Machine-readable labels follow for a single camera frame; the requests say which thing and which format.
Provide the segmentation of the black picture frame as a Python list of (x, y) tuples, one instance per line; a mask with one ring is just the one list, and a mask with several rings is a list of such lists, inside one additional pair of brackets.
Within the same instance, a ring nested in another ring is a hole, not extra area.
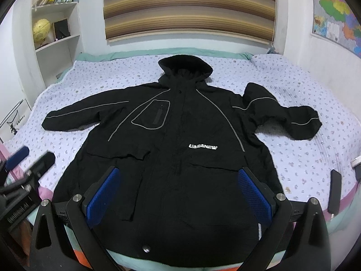
[(56, 40), (70, 37), (69, 24), (67, 19), (63, 19), (53, 23), (54, 35)]

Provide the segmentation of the white bookshelf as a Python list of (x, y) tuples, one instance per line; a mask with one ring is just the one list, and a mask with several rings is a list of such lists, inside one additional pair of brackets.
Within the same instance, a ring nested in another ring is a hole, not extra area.
[(56, 83), (63, 71), (73, 66), (83, 52), (79, 0), (32, 0), (33, 36), (35, 55), (46, 87)]

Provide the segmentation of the floral quilted bedspread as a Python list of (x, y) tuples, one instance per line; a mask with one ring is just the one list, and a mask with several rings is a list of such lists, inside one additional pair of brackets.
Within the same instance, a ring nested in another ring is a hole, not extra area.
[[(358, 183), (351, 163), (360, 155), (360, 122), (329, 89), (314, 80), (308, 72), (291, 64), (285, 57), (284, 59), (287, 64), (281, 80), (271, 86), (260, 85), (283, 106), (311, 106), (318, 112), (322, 127), (309, 141), (291, 140), (274, 122), (262, 126), (256, 134), (271, 152), (286, 196), (302, 201), (315, 196), (326, 207), (330, 192), (330, 172), (333, 169), (342, 177), (341, 198)], [(245, 86), (221, 88), (242, 94)], [(51, 110), (60, 109), (99, 92), (85, 87), (63, 87), (58, 83), (51, 85), (39, 95), (29, 119), (19, 132), (11, 140), (1, 144), (2, 158), (8, 157), (22, 146), (29, 148), (29, 156), (21, 163), (22, 168), (27, 168), (47, 150), (55, 153), (54, 167), (40, 182), (43, 197), (50, 196), (65, 168), (84, 143), (89, 129), (45, 131), (41, 126), (42, 121)]]

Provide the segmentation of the orange cloth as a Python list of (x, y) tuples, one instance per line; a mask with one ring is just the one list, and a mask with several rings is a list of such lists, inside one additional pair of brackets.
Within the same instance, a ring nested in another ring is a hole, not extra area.
[(79, 261), (80, 264), (82, 264), (85, 267), (88, 267), (90, 269), (92, 269), (90, 263), (88, 262), (88, 260), (86, 259), (84, 253), (82, 251), (78, 251), (78, 250), (74, 250), (75, 255), (77, 260)]

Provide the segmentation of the yellow globe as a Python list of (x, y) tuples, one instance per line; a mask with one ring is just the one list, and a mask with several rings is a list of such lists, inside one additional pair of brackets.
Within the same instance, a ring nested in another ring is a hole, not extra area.
[(37, 20), (32, 28), (32, 35), (35, 44), (41, 44), (50, 32), (51, 23), (45, 19)]

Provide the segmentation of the green bed sheet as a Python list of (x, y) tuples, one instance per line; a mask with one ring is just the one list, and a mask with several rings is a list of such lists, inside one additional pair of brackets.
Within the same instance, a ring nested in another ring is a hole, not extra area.
[(83, 53), (73, 67), (61, 75), (58, 84), (99, 92), (156, 82), (164, 73), (159, 60), (175, 54), (201, 58), (213, 69), (206, 83), (230, 89), (244, 87), (249, 82), (271, 86), (281, 80), (287, 64), (283, 56), (276, 54), (232, 54), (192, 48), (117, 52), (102, 56)]

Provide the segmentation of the black remote control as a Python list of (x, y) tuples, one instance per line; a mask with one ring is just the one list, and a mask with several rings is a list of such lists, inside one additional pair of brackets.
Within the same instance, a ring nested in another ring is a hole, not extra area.
[(336, 216), (340, 211), (341, 201), (341, 186), (342, 177), (341, 174), (333, 169), (330, 172), (330, 192), (327, 211), (330, 215)]

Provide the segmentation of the white calligraphy poster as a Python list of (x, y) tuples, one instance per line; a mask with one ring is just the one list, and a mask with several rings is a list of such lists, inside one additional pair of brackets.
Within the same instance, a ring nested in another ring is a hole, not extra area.
[(1, 121), (1, 142), (11, 140), (26, 123), (31, 114), (31, 107), (26, 99), (20, 100)]

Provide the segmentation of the black hooded jacket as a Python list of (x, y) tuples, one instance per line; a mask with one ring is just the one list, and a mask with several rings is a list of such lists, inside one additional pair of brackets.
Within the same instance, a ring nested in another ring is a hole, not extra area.
[(243, 262), (258, 242), (258, 224), (239, 171), (282, 190), (256, 129), (273, 120), (292, 139), (309, 140), (321, 128), (319, 116), (309, 106), (281, 106), (256, 83), (242, 95), (209, 86), (212, 67), (195, 56), (159, 66), (155, 83), (101, 92), (46, 115), (48, 131), (92, 127), (53, 201), (83, 194), (113, 166), (120, 186), (94, 228), (106, 249), (174, 267)]

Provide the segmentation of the purple blanket edge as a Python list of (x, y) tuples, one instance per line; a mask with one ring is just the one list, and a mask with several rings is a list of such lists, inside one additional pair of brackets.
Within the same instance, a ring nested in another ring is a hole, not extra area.
[[(339, 214), (341, 214), (343, 210), (349, 207), (349, 205), (352, 203), (356, 195), (356, 192), (358, 190), (358, 187), (359, 185), (358, 183), (356, 183), (355, 186), (352, 188), (352, 190), (344, 198), (340, 200), (340, 207), (338, 212)], [(323, 214), (326, 222), (330, 222), (330, 220), (336, 216), (336, 214), (329, 213), (327, 210), (325, 210)]]

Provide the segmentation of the colourful wall map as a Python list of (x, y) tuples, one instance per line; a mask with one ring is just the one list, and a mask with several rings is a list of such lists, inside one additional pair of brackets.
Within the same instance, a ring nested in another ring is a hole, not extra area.
[(312, 33), (360, 56), (360, 23), (345, 0), (313, 0)]

